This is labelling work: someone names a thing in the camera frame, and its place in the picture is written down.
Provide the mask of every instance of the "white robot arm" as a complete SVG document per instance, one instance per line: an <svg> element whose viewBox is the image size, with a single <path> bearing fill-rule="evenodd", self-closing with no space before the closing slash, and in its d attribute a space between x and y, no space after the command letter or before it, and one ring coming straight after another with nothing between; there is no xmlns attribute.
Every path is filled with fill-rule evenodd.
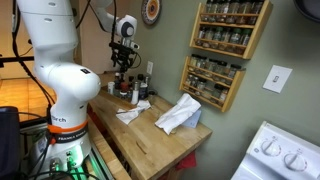
<svg viewBox="0 0 320 180"><path fill-rule="evenodd" d="M73 50L78 44L75 21L67 0L17 0L22 18L34 49L34 73L43 83L54 89L57 101L50 110L48 129L51 137L44 136L29 153L30 174L48 171L52 166L60 170L79 167L91 150L87 133L87 104L100 90L99 77L86 67L73 62ZM103 29L112 30L113 16L104 8L112 0L93 1L95 12ZM116 60L126 61L132 48L137 21L126 16L117 18L117 34L121 44L110 43L118 50ZM41 166L38 159L45 156Z"/></svg>

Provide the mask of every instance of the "crumpled paper towel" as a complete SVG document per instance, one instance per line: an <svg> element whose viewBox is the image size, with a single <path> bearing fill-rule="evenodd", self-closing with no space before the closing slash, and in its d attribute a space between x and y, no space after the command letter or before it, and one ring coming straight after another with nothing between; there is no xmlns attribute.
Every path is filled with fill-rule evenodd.
<svg viewBox="0 0 320 180"><path fill-rule="evenodd" d="M169 135L172 129L186 121L200 107L201 104L198 101L184 93L177 101L177 105L163 114L155 124Z"/></svg>
<svg viewBox="0 0 320 180"><path fill-rule="evenodd" d="M119 109L117 111L116 116L118 119L120 119L122 122L128 125L132 120L138 117L142 111L147 110L150 107L151 105L149 101L140 100L136 108L131 109L129 111Z"/></svg>

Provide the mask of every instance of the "decorative plate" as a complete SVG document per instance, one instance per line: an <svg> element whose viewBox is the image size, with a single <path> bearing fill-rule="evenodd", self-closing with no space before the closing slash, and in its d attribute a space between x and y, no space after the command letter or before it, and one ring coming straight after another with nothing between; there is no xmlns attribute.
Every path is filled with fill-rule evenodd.
<svg viewBox="0 0 320 180"><path fill-rule="evenodd" d="M141 15L143 22L147 25L154 24L160 16L161 0L143 0Z"/></svg>

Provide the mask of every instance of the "wooden spice rack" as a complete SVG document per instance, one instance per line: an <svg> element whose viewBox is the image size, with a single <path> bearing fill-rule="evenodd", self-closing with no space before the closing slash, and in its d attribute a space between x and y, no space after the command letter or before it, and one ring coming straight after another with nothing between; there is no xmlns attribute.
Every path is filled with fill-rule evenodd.
<svg viewBox="0 0 320 180"><path fill-rule="evenodd" d="M196 74L195 72L189 71L189 67L192 67L194 69L199 69L199 70L201 70L203 72L210 73L210 74L212 74L212 76L218 76L219 78L224 78L226 80L230 80L230 81L232 81L232 83L231 83L231 85L227 85L227 84L222 83L220 81L215 81L212 78L209 78L207 76L204 76L204 75L201 75L201 74ZM243 77L245 75L245 72L246 72L245 69L239 70L239 71L236 72L234 78L229 78L227 76L223 76L221 74L218 74L218 73L215 73L215 72L212 72L212 71L208 71L206 69L202 69L202 68L198 68L196 66L190 65L190 57L187 56L186 60L185 60L183 72L182 72L182 77L181 77L179 90L185 91L185 92L189 93L190 95L196 97L197 99L200 99L200 100L202 100L204 102L209 103L210 105L212 105L212 106L218 108L219 110L221 110L221 112L226 112L226 111L228 111L230 109L230 107L231 107L231 105L233 103L233 100L234 100L234 98L236 96L236 93L237 93L239 87L240 87L240 84L241 84L242 79L243 79ZM216 97L214 97L212 95L210 96L210 99L214 99L217 102L221 102L221 103L223 103L223 105L220 106L219 104L213 103L212 101L210 101L209 99L204 98L201 95L196 95L194 92L191 92L190 90L185 89L184 87L188 87L188 88L191 88L193 90L199 91L200 93L203 93L203 91L200 91L195 87L192 87L192 86L189 86L189 85L185 84L185 81L187 79L188 74L192 74L194 76L206 79L207 81L211 81L211 82L214 82L216 84L220 84L220 85L228 88L229 91L228 91L228 94L227 94L227 97L226 97L224 103L221 102L221 100L219 98L216 98Z"/></svg>
<svg viewBox="0 0 320 180"><path fill-rule="evenodd" d="M259 14L222 14L222 13L203 13L205 12L205 5L200 3L199 7L198 7L198 12L196 15L196 20L193 26L193 31L192 31L192 37L190 40L190 47L193 48L198 48L198 49L202 49L202 50L206 50L206 51L212 51L212 52L216 52L216 53L221 53L221 54L226 54L229 56L235 56L235 57L239 57L242 59L251 59L253 56L253 53L258 45L259 39L262 35L262 32L267 24L267 21L269 19L269 16L271 14L272 11L272 4L270 2L270 0L265 0L264 4L261 8L261 11ZM201 21L201 16L204 15L208 15L208 16L217 16L217 15L229 15L229 16L247 16L247 17L257 17L257 22L255 25L237 25L237 24L227 24L227 23L218 23L218 22L202 22ZM248 42L247 46L242 46L239 44L231 44L231 43L224 43L221 41L214 41L214 40L208 40L208 39L198 39L198 34L199 34L199 28L201 26L206 26L206 27L210 27L210 26L215 26L215 27L231 27L231 28L241 28L241 29L252 29L252 33L251 33L251 37L250 40ZM202 46L198 46L196 45L196 41L203 41L203 42L208 42L208 43L219 43L219 44L225 44L225 45L232 45L235 47L242 47L245 48L244 53L241 54L236 54L233 52L227 52L227 51L223 51L223 50L219 50L219 49L212 49L212 48L204 48Z"/></svg>

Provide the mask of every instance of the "white appliance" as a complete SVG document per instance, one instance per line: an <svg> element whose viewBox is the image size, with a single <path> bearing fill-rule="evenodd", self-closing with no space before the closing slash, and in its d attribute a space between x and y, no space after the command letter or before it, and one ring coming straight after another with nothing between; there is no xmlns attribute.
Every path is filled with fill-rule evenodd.
<svg viewBox="0 0 320 180"><path fill-rule="evenodd" d="M320 180L320 147L267 122L232 180Z"/></svg>

